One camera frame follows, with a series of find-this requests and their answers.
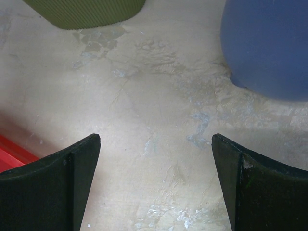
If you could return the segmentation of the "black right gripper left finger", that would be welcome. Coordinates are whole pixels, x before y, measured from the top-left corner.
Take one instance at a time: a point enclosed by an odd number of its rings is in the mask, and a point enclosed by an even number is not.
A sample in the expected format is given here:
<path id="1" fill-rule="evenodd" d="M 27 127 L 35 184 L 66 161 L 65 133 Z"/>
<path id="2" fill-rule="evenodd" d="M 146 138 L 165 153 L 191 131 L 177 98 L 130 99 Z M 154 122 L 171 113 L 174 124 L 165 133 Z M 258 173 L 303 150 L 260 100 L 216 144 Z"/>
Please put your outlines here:
<path id="1" fill-rule="evenodd" d="M 98 134 L 0 175 L 2 231 L 78 231 L 101 148 Z"/>

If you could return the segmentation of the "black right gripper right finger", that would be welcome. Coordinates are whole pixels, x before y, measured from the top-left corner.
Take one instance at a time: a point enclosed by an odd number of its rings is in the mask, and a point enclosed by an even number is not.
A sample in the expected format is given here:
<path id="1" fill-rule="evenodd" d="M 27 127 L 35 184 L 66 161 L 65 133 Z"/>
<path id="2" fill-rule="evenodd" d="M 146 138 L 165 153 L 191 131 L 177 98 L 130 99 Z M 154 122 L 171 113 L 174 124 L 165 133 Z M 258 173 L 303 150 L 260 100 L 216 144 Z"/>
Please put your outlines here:
<path id="1" fill-rule="evenodd" d="M 221 134 L 212 152 L 233 231 L 306 231 L 308 173 Z"/>

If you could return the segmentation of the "red plastic tray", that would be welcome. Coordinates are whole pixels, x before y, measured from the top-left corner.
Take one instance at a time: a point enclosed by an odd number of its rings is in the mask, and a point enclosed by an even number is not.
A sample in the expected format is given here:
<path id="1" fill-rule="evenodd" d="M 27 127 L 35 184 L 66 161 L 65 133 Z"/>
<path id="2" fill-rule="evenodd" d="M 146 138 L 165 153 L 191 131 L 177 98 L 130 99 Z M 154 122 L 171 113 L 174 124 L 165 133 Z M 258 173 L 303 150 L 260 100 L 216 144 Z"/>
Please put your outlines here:
<path id="1" fill-rule="evenodd" d="M 0 172 L 20 167 L 39 158 L 29 151 L 13 143 L 4 136 L 0 136 Z"/>

